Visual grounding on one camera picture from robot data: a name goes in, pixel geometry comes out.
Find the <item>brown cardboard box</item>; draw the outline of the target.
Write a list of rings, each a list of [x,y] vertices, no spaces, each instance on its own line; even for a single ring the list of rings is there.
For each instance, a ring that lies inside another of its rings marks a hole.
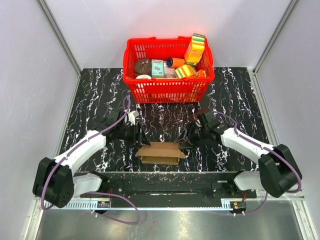
[[[143,164],[178,165],[186,155],[173,142],[151,142],[143,145],[135,154]]]

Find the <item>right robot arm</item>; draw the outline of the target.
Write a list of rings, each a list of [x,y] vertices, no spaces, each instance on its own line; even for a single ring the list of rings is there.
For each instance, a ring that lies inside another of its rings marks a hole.
[[[197,114],[175,139],[179,148],[197,147],[201,141],[209,140],[235,150],[258,166],[257,171],[237,173],[227,186],[228,194],[239,198],[247,190],[264,190],[268,195],[279,198],[285,193],[295,194],[302,189],[302,173],[290,149],[264,143],[237,128],[219,120],[220,112],[207,110]]]

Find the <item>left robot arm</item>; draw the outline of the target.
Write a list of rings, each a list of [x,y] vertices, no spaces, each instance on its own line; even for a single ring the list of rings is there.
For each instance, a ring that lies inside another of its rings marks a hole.
[[[113,110],[107,117],[93,125],[73,147],[51,159],[43,158],[37,168],[32,192],[40,197],[41,207],[46,203],[63,208],[73,197],[94,194],[103,198],[108,192],[108,178],[92,171],[76,176],[77,170],[108,143],[122,140],[132,147],[150,146],[139,113]]]

